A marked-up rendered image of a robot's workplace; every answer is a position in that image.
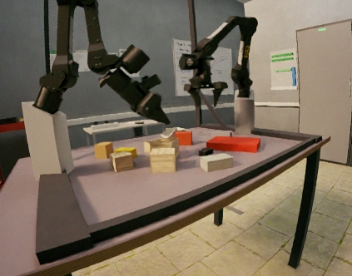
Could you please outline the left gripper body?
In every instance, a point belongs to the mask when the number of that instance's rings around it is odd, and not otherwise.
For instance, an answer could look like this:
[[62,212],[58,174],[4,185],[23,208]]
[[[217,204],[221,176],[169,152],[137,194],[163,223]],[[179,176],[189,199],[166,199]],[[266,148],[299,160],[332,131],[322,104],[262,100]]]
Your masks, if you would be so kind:
[[[211,70],[198,70],[197,72],[199,73],[199,75],[201,75],[202,72],[204,72],[204,71],[206,72],[206,75],[208,76],[209,83],[203,83],[201,86],[193,86],[193,87],[191,87],[191,84],[184,85],[183,90],[184,91],[196,91],[197,89],[207,89],[207,88],[215,88],[215,90],[228,89],[228,85],[224,81],[217,81],[214,83],[211,82],[211,75],[212,75]],[[207,85],[209,85],[209,86],[207,86]],[[197,87],[197,88],[195,88],[195,87]]]

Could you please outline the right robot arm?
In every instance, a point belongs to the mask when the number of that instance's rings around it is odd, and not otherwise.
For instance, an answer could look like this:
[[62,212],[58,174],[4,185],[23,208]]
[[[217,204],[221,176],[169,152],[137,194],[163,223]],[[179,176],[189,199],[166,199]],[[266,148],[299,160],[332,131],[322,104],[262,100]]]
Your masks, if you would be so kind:
[[[57,55],[52,64],[51,73],[40,77],[39,86],[41,88],[35,103],[32,104],[37,109],[52,115],[59,111],[63,100],[63,92],[73,87],[79,77],[79,64],[72,58],[73,18],[77,5],[83,7],[85,13],[89,41],[87,50],[88,68],[96,74],[106,74],[103,78],[99,78],[100,88],[107,84],[112,90],[119,93],[131,80],[121,67],[129,74],[137,74],[150,61],[143,50],[132,44],[120,58],[108,56],[102,38],[97,0],[57,0],[57,5]],[[110,71],[115,68],[114,72]],[[161,84],[157,74],[144,76],[141,82],[137,82],[137,85],[146,94],[150,92],[149,90],[152,87]]]

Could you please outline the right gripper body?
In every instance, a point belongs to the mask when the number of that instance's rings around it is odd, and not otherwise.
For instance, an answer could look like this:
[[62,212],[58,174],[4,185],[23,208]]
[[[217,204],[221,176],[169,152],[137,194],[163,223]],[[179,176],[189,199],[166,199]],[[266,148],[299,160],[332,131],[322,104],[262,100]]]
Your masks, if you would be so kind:
[[[137,83],[137,81],[131,79],[121,90],[119,96],[122,99],[125,98],[124,100],[131,104],[131,109],[134,110],[135,113],[139,111],[142,115],[146,116],[159,102],[162,96],[157,92],[147,92],[148,94],[146,94]],[[135,107],[135,109],[132,107]]]

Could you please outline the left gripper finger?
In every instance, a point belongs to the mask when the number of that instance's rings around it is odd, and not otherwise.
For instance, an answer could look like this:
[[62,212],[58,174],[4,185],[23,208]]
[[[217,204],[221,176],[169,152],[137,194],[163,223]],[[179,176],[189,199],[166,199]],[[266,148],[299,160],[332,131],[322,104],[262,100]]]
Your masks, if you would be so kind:
[[216,104],[219,100],[219,97],[224,90],[212,90],[212,91],[213,91],[213,96],[214,96],[214,107],[216,107]]
[[187,93],[190,93],[195,104],[196,104],[196,107],[199,106],[199,92],[198,91],[188,91]]

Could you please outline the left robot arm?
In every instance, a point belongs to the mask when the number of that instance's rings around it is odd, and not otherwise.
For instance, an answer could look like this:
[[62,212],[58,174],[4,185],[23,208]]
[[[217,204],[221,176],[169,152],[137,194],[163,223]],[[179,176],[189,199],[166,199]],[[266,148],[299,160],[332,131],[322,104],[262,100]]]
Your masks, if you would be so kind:
[[[179,68],[181,70],[210,70],[211,61],[215,59],[211,55],[218,48],[220,41],[236,26],[239,26],[241,38],[237,64],[235,68],[231,68],[231,79],[238,84],[239,93],[237,97],[250,98],[250,86],[253,85],[253,81],[249,78],[247,62],[251,38],[258,26],[255,17],[229,16],[209,37],[205,37],[197,43],[196,48],[191,53],[193,55],[182,53]],[[208,76],[205,71],[201,75],[197,72],[196,76],[190,79],[190,83],[191,86],[201,86],[203,83],[209,83],[207,80]]]

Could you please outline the white rectangular block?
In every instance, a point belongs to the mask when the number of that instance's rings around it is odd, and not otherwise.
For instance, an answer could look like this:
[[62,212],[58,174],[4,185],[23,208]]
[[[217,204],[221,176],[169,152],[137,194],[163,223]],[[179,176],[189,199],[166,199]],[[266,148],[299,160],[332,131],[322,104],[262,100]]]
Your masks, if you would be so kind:
[[200,157],[201,168],[206,172],[233,167],[233,157],[225,153]]

